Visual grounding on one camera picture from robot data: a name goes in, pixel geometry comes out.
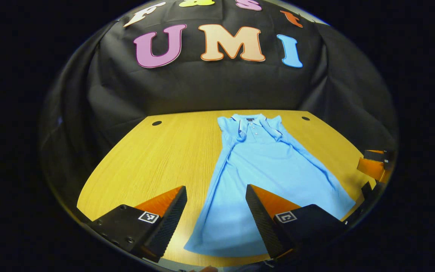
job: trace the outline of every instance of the wooden table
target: wooden table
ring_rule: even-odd
[[[375,180],[357,170],[362,153],[325,122],[306,111],[221,110],[149,116],[132,129],[100,162],[88,178],[77,208],[90,220],[117,205],[136,206],[178,186],[187,188],[188,201],[163,258],[197,266],[227,267],[267,260],[269,255],[220,258],[183,249],[194,229],[221,153],[217,118],[233,114],[280,115],[288,132],[319,159],[340,181],[355,207],[364,198],[361,187]]]

